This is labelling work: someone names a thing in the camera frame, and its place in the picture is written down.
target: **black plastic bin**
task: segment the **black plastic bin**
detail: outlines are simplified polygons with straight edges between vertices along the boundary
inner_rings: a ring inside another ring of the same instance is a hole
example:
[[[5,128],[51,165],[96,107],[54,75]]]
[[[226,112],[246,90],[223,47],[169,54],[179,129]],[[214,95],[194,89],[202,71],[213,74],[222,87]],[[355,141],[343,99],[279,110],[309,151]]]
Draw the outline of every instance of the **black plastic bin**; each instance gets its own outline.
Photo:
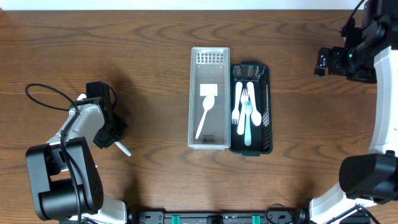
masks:
[[[235,105],[236,82],[242,82],[243,89],[247,88],[247,82],[253,82],[256,96],[256,107],[262,115],[259,126],[251,124],[251,145],[244,144],[244,134],[238,135],[238,125],[231,126],[231,147],[229,150],[244,156],[260,156],[272,152],[272,120],[271,120],[271,88],[269,81],[269,69],[265,65],[256,62],[241,62],[231,66],[231,112]]]

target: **white utensil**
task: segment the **white utensil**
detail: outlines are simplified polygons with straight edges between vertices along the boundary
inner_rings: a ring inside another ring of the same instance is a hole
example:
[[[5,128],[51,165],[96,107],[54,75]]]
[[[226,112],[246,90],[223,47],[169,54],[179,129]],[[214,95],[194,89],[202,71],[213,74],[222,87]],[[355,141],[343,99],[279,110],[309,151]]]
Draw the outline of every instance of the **white utensil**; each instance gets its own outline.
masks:
[[[196,135],[195,139],[199,138],[201,129],[203,127],[203,123],[205,122],[207,111],[212,109],[212,107],[214,106],[214,100],[215,100],[214,96],[206,96],[205,99],[203,100],[203,109],[205,109],[205,112],[203,112],[203,116],[201,117],[201,120],[200,120],[200,123],[199,123],[199,127],[198,127],[198,131],[197,131],[197,135]]]
[[[246,84],[248,86],[248,91],[249,91],[249,96],[250,96],[250,101],[253,107],[253,112],[251,113],[251,120],[253,121],[253,124],[256,126],[259,126],[261,124],[261,114],[258,112],[256,108],[256,97],[254,96],[254,85],[253,82],[248,82]]]
[[[244,106],[244,112],[246,113],[246,125],[244,129],[244,144],[247,146],[251,145],[251,129],[250,129],[250,114],[253,111],[250,101],[246,102]]]
[[[248,99],[249,99],[248,90],[244,89],[241,96],[242,110],[238,123],[238,135],[242,135],[244,132],[244,105],[246,104]]]
[[[235,87],[235,109],[232,111],[232,124],[238,124],[239,121],[239,99],[242,92],[242,83],[237,82]]]

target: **wooden table surface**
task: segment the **wooden table surface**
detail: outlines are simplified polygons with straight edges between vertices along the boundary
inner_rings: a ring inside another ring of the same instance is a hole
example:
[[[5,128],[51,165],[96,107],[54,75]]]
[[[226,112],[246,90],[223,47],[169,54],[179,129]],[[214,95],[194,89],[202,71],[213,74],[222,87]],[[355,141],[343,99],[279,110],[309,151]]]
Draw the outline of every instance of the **wooden table surface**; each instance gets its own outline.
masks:
[[[138,209],[265,210],[300,207],[338,181],[347,156],[366,154],[376,85],[316,78],[320,47],[341,46],[348,11],[47,11],[4,12],[0,22],[1,223],[40,223],[25,152],[44,144],[67,114],[30,101],[28,83],[72,98],[101,80],[119,95],[129,125],[115,146],[91,153],[106,194]],[[271,70],[274,151],[243,157],[187,146],[190,54],[229,47],[231,63],[257,60]],[[67,107],[61,97],[35,97]],[[371,209],[382,223],[397,204]]]

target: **robotic arm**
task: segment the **robotic arm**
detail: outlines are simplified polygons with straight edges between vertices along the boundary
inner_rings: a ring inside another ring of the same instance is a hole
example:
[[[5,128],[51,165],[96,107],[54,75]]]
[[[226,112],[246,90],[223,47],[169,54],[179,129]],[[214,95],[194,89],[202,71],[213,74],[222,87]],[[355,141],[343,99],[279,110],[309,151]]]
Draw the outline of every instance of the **robotic arm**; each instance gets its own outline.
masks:
[[[339,222],[356,211],[340,215],[355,205],[398,200],[398,2],[368,0],[364,8],[362,28],[355,27],[351,15],[340,29],[345,47],[320,50],[315,75],[325,77],[328,69],[348,80],[377,82],[374,134],[369,154],[346,158],[339,182],[311,200],[310,219],[316,223]]]
[[[46,144],[33,146],[26,152],[34,207],[41,220],[73,223],[73,220],[78,220],[79,209],[83,220],[127,223],[126,204],[104,194],[90,153],[91,142],[94,141],[99,148],[108,147],[119,141],[127,127],[113,112],[116,100],[111,105],[109,89],[102,82],[87,83],[86,95],[79,96],[74,102],[76,107],[71,106],[69,117],[59,132]],[[62,144],[65,144],[67,158],[62,152]],[[123,145],[121,149],[131,155]],[[68,170],[68,161],[73,169],[71,179],[52,181],[51,176]],[[73,176],[79,197],[75,193]]]

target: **green tape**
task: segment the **green tape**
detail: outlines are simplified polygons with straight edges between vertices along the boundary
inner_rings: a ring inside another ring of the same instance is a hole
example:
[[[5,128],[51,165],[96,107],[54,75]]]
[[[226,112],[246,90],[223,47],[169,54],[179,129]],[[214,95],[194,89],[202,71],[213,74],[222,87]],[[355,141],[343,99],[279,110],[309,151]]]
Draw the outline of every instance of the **green tape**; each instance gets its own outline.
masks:
[[[253,224],[261,224],[261,218],[259,215],[253,215],[252,217]]]
[[[180,216],[179,215],[172,216],[172,224],[180,224]]]

